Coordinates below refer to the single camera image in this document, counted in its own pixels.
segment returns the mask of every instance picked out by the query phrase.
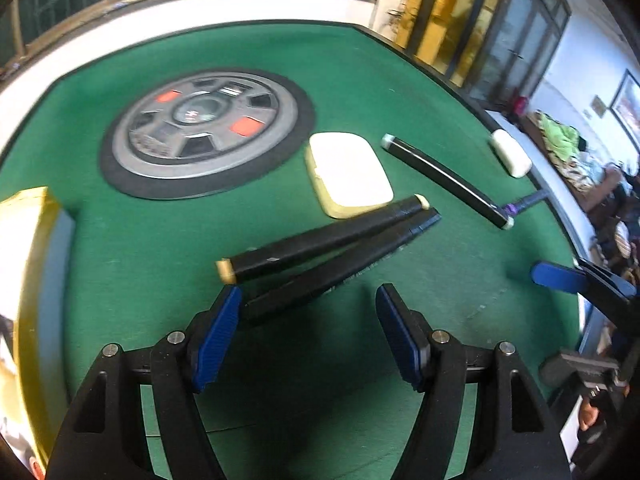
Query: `hand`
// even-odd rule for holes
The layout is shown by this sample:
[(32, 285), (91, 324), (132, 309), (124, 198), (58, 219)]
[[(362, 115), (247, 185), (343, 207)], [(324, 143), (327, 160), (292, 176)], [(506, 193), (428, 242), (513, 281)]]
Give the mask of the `hand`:
[(598, 420), (600, 410), (594, 408), (588, 399), (583, 399), (578, 412), (578, 423), (581, 431), (587, 431)]

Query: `silver screw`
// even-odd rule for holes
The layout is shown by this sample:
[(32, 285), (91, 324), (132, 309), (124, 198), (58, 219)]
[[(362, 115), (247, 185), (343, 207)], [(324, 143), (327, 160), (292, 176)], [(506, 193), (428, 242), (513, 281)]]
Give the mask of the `silver screw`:
[(451, 339), (449, 332), (445, 332), (444, 330), (434, 330), (433, 334), (431, 334), (431, 337), (436, 343), (440, 344), (448, 343), (449, 339)]
[(166, 340), (172, 345), (177, 345), (178, 343), (181, 343), (184, 341), (184, 332), (180, 332), (178, 330), (176, 330), (175, 332), (171, 332), (166, 337)]
[(109, 343), (102, 349), (102, 355), (105, 357), (113, 357), (118, 353), (118, 345), (114, 343)]
[(513, 343), (509, 343), (508, 341), (501, 342), (498, 348), (505, 355), (513, 355), (516, 353), (516, 347), (513, 345)]

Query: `picture frame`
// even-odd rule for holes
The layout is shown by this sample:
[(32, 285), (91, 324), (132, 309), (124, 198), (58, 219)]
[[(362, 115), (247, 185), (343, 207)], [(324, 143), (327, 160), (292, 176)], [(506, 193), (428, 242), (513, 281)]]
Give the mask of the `picture frame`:
[(609, 107), (636, 148), (640, 148), (640, 84), (629, 70)]

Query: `green table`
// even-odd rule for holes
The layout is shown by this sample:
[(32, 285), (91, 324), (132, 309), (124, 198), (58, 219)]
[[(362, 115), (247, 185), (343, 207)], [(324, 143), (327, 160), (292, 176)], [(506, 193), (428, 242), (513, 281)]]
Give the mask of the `green table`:
[[(463, 343), (513, 342), (533, 373), (547, 355), (575, 345), (575, 297), (529, 279), (535, 260), (572, 264), (548, 206), (500, 231), (379, 147), (384, 134), (395, 134), (498, 203), (533, 192), (527, 178), (507, 175), (488, 145), (489, 131), (457, 99), (349, 27), (229, 26), (137, 46), (65, 77), (39, 103), (2, 166), (0, 198), (49, 186), (77, 221), (64, 327), (71, 392), (106, 343), (153, 345), (207, 309), (221, 287), (217, 259), (332, 221), (306, 176), (303, 150), (263, 178), (204, 198), (153, 202), (105, 183), (97, 160), (111, 121), (155, 86), (217, 66), (295, 81), (316, 107), (315, 131), (365, 137), (396, 198), (421, 193), (443, 217), (357, 279), (238, 333), (220, 380), (198, 399), (230, 479), (390, 477), (421, 396), (402, 382), (376, 319), (373, 295), (383, 282)], [(474, 391), (467, 388), (450, 474), (464, 465)], [(167, 476), (149, 387), (143, 399), (156, 472)]]

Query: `blue gripper pad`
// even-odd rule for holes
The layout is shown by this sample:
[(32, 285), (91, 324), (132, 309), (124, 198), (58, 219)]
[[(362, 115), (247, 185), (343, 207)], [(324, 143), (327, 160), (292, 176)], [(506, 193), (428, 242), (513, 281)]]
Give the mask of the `blue gripper pad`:
[(226, 350), (238, 326), (242, 292), (235, 285), (225, 285), (208, 312), (198, 319), (190, 339), (194, 391), (199, 394), (216, 380)]
[(424, 391), (424, 371), (431, 354), (429, 340), (391, 283), (376, 291), (376, 313), (402, 378)]
[(583, 293), (588, 286), (587, 277), (581, 270), (569, 269), (544, 261), (533, 264), (531, 279), (538, 285), (547, 286), (553, 290), (562, 290), (569, 294)]

